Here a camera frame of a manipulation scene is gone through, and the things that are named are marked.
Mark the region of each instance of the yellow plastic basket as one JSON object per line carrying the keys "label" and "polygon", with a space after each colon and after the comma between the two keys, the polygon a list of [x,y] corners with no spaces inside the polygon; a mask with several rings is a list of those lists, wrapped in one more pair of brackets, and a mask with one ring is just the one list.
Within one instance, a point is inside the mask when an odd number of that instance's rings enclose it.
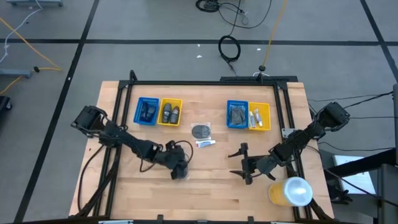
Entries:
{"label": "yellow plastic basket", "polygon": [[[180,108],[180,113],[178,115],[177,124],[170,124],[170,123],[163,123],[162,122],[163,107],[164,107],[164,105],[166,103],[170,103],[172,105],[172,110],[174,109],[175,106],[178,106]],[[180,125],[181,113],[182,113],[182,100],[180,100],[180,99],[163,98],[162,102],[160,103],[160,110],[159,110],[159,115],[157,117],[157,123],[160,124],[160,125],[166,125],[166,126],[178,126],[178,125]]]}
{"label": "yellow plastic basket", "polygon": [[269,131],[269,130],[271,130],[271,113],[269,111],[269,104],[268,103],[249,102],[249,119],[250,119],[250,111],[253,113],[254,117],[256,117],[256,115],[254,114],[255,109],[259,110],[259,114],[262,119],[262,127],[260,127],[256,121],[256,128],[250,128],[250,125],[249,125],[249,129],[253,130],[253,131]]}

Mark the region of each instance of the yellow cup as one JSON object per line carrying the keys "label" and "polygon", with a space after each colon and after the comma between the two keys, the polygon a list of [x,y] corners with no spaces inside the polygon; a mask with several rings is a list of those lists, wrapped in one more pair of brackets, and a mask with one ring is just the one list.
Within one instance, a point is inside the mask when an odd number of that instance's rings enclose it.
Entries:
{"label": "yellow cup", "polygon": [[306,206],[312,199],[312,188],[301,177],[291,177],[269,186],[268,196],[275,205],[283,207]]}

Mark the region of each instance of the clear plastic lid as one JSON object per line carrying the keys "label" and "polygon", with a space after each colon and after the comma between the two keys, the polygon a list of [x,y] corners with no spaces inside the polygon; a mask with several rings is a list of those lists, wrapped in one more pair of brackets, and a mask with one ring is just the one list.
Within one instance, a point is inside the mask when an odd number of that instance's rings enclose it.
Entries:
{"label": "clear plastic lid", "polygon": [[292,205],[306,206],[311,202],[313,192],[306,180],[301,177],[291,177],[284,183],[284,195]]}

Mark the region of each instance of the wooden table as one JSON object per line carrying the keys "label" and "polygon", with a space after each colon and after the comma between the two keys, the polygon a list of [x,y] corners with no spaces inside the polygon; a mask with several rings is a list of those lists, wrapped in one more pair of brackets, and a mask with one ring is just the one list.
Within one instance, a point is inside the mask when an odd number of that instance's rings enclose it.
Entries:
{"label": "wooden table", "polygon": [[[103,82],[97,107],[104,109],[112,117],[118,82]],[[288,83],[289,96],[296,128],[304,129],[311,122],[303,83]],[[144,126],[133,123],[138,98],[179,98],[183,100],[182,117],[179,127]],[[280,91],[284,111],[285,126],[287,115]],[[271,131],[248,131],[229,129],[226,126],[227,100],[245,100],[269,103],[271,106]],[[123,103],[119,110],[121,120]],[[170,170],[155,165],[146,173],[139,172],[140,159],[123,146],[118,179],[113,200],[111,218],[155,220],[163,214],[165,220],[224,220],[244,221],[253,216],[255,221],[294,221],[291,208],[279,207],[269,200],[268,186],[272,183],[265,175],[246,185],[238,175],[230,170],[241,169],[242,156],[228,159],[228,154],[236,152],[242,142],[249,144],[249,155],[268,154],[268,150],[281,142],[279,122],[273,87],[268,86],[162,86],[134,85],[127,117],[128,132],[139,139],[165,144],[171,139],[195,142],[191,134],[191,124],[210,122],[211,138],[216,144],[194,149],[189,164],[187,180],[171,180]],[[317,148],[315,141],[311,146]],[[85,149],[83,165],[99,148],[97,139],[89,139]],[[182,143],[187,154],[189,147]],[[90,163],[85,172],[82,188],[82,204],[86,203],[98,186],[103,162],[102,150]],[[315,200],[326,214],[333,217],[333,211],[323,174],[322,163],[317,152],[305,149],[302,153],[305,177],[313,188]],[[285,167],[272,171],[277,180],[287,178]],[[103,195],[101,212],[104,213],[107,190]],[[70,214],[77,213],[77,187]]]}

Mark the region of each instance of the blue bin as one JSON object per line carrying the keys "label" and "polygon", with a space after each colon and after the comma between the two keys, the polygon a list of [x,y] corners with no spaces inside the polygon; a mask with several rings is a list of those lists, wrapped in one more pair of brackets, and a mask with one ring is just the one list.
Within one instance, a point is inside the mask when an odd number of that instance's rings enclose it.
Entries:
{"label": "blue bin", "polygon": [[[246,124],[244,125],[233,125],[229,124],[229,106],[243,106],[244,107],[244,117],[246,118]],[[239,100],[228,100],[226,103],[226,125],[229,128],[248,128],[249,127],[249,103],[247,101]]]}
{"label": "blue bin", "polygon": [[[150,105],[150,106],[155,106],[156,107],[156,111],[155,111],[154,117],[151,119],[150,122],[141,121],[139,119],[140,118],[140,114],[141,114],[142,104],[144,102],[147,102],[148,105]],[[134,122],[137,123],[137,124],[155,125],[158,112],[159,112],[159,99],[158,98],[140,97],[138,99],[136,113],[134,115]]]}

